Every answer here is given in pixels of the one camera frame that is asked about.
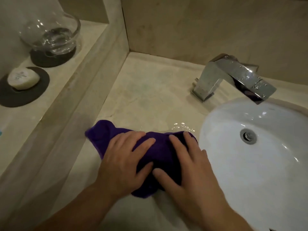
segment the purple cloth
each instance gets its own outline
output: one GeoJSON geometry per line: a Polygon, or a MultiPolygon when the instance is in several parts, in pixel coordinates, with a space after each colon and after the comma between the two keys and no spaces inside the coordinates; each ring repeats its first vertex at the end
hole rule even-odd
{"type": "MultiPolygon", "coordinates": [[[[105,151],[110,140],[120,133],[126,133],[128,129],[116,128],[112,122],[107,120],[98,121],[92,128],[86,131],[85,135],[97,149],[101,159],[104,157],[105,151]]],[[[156,139],[156,142],[150,147],[147,153],[141,158],[137,165],[137,172],[139,172],[147,163],[153,162],[153,168],[161,168],[164,170],[178,185],[181,185],[181,166],[177,158],[175,149],[169,140],[169,135],[175,135],[187,147],[183,136],[183,131],[175,133],[156,133],[148,132],[142,137],[133,150],[136,149],[141,143],[149,138],[156,139]]],[[[147,198],[154,194],[158,189],[164,190],[156,181],[152,174],[145,179],[142,186],[135,190],[132,195],[140,198],[147,198]]]]}

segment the sink basin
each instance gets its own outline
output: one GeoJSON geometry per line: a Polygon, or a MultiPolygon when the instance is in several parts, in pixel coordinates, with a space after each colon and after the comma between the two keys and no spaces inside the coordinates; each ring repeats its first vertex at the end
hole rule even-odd
{"type": "Polygon", "coordinates": [[[257,230],[308,228],[308,117],[237,99],[214,109],[199,146],[229,204],[257,230]]]}

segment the round coaster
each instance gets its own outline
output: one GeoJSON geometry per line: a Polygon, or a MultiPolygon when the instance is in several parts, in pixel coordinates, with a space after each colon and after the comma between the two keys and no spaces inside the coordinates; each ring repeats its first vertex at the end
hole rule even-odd
{"type": "Polygon", "coordinates": [[[43,51],[30,51],[30,58],[34,65],[49,68],[56,67],[64,64],[68,60],[70,60],[76,52],[76,47],[67,54],[56,55],[51,52],[43,52],[43,51]]]}
{"type": "Polygon", "coordinates": [[[16,90],[7,83],[8,74],[0,80],[0,105],[5,107],[19,107],[31,103],[39,98],[49,85],[49,74],[39,67],[27,67],[40,76],[40,80],[33,87],[26,90],[16,90]]]}

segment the white soap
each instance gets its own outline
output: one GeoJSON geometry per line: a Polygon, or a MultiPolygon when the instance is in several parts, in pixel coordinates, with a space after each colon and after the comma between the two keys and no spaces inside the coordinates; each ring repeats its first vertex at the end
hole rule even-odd
{"type": "Polygon", "coordinates": [[[7,82],[17,90],[25,90],[36,85],[39,79],[39,75],[31,69],[15,68],[7,77],[7,82]]]}

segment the clear glass bowl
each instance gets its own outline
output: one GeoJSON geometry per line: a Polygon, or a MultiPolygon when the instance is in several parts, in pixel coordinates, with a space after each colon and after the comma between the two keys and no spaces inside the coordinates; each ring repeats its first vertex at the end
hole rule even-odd
{"type": "Polygon", "coordinates": [[[27,22],[19,32],[34,50],[60,55],[72,51],[80,33],[80,21],[67,13],[53,13],[48,19],[27,22]]]}

